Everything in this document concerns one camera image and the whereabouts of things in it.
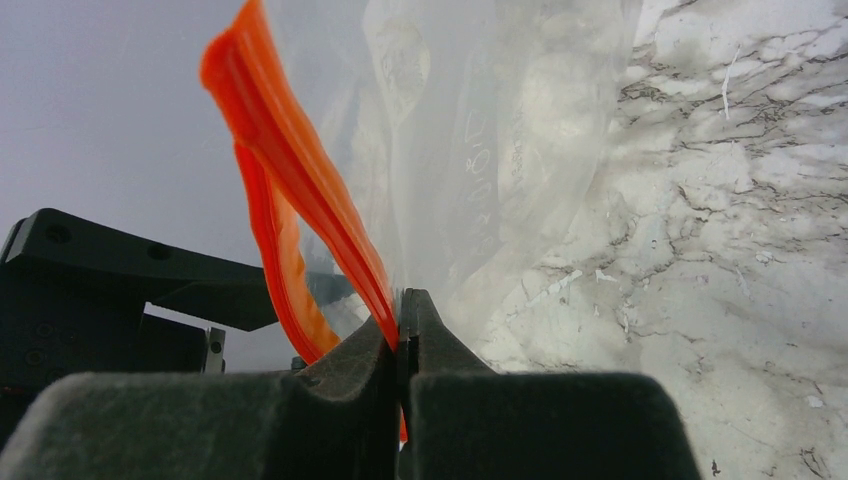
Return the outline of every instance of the transparent plastic sheet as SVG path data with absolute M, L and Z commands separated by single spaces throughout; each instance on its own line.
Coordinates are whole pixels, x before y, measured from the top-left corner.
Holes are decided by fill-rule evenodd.
M 274 59 L 251 56 L 261 36 L 242 31 L 248 70 L 264 89 L 256 102 L 273 110 L 273 104 L 286 103 L 280 98 L 293 95 L 302 111 L 284 105 L 274 117 L 277 126 L 289 122 L 289 114 L 302 114 L 314 131 L 280 127 L 293 145 L 288 150 L 298 157 L 298 135 L 314 135 L 325 152 L 286 162 L 308 164 L 322 155 L 331 161 L 343 179 L 341 196 L 349 195 L 367 233 L 365 242 L 379 254 L 377 270 L 385 269 L 372 272 L 372 280 L 385 275 L 395 300 L 403 288 L 429 290 L 446 324 L 471 343 L 520 275 L 568 230 L 604 147 L 641 2 L 257 0 L 251 5 L 258 13 L 241 28 L 267 29 L 269 48 L 284 72 L 280 82 L 286 84 L 264 84 L 276 80 L 254 64 Z M 275 88 L 286 92 L 274 93 Z M 268 188 L 285 197 L 279 204 L 272 199 L 272 210 L 288 212 L 285 205 L 291 203 L 307 217 L 303 209 L 309 205 L 298 186 L 281 185 L 288 178 L 280 173 L 284 168 L 272 172 L 278 159 L 258 155 Z M 250 203 L 253 208 L 260 201 Z M 351 277 L 343 251 L 356 248 L 328 242 L 327 228 L 311 218 L 287 239 L 254 227 L 260 249 L 261 235 L 274 236 L 269 244 L 276 242 L 279 250 L 299 238 L 307 270 Z M 263 255 L 266 270 L 268 262 L 279 266 L 282 257 L 288 258 Z M 364 270 L 375 264 L 363 262 Z M 296 281 L 298 275 L 291 275 L 282 283 Z M 375 300 L 380 289 L 366 290 L 357 288 L 362 298 L 325 306 L 323 320 L 294 322 L 306 332 L 299 342 L 310 341 L 310 322 L 327 321 L 343 338 L 369 311 L 378 321 L 385 317 Z M 334 341 L 323 341 L 318 354 Z

